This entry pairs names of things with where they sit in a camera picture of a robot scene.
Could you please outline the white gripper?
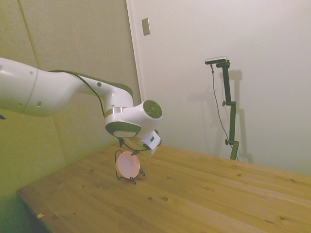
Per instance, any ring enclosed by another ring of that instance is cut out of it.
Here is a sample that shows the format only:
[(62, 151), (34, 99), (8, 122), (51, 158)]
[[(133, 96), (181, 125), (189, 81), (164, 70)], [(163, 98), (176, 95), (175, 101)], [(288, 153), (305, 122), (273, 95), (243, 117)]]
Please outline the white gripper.
[[(146, 148), (145, 156), (151, 158), (154, 155), (155, 151), (157, 150), (158, 146), (155, 146), (155, 148), (152, 149), (148, 145), (145, 145), (145, 148)], [(137, 155), (137, 154), (139, 154), (139, 150), (134, 150), (132, 152), (131, 156), (134, 156), (134, 155)]]

